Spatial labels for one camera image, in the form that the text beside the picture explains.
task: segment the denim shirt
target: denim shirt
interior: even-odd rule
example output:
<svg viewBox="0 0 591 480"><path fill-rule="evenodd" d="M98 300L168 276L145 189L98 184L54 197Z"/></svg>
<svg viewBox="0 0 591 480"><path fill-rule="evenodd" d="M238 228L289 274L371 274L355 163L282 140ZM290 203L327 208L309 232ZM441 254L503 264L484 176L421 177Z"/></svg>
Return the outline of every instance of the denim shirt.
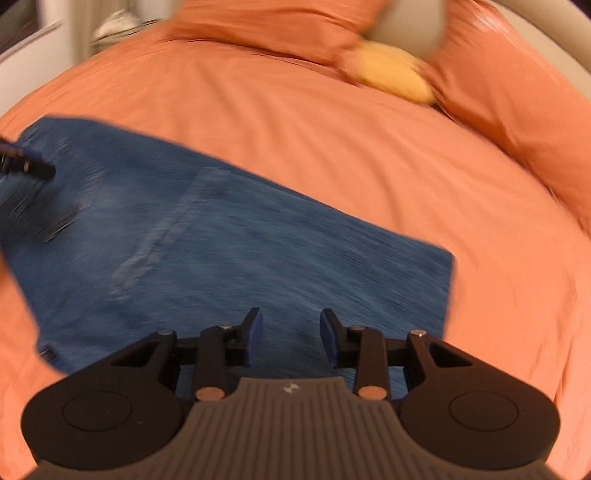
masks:
<svg viewBox="0 0 591 480"><path fill-rule="evenodd" d="M96 122L43 118L20 144L57 174L1 178L0 241L37 319L38 348L63 372L156 330L235 325L254 306L261 351L235 378L335 375L319 335L327 307L390 337L442 333L452 256L441 248ZM401 376L392 379L404 395Z"/></svg>

